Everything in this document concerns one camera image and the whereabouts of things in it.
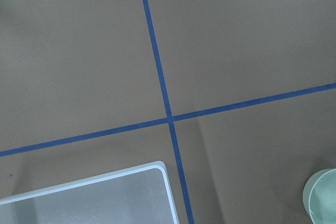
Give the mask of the pale green plastic bowl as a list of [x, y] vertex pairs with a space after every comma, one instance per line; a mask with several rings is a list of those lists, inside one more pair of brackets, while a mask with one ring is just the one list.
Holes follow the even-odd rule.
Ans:
[[304, 185], [302, 201], [312, 223], [335, 223], [335, 168], [314, 173]]

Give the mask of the clear plastic storage box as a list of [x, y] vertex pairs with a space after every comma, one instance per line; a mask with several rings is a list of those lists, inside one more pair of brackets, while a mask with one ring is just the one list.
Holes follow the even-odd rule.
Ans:
[[1, 223], [179, 223], [155, 161], [1, 199]]

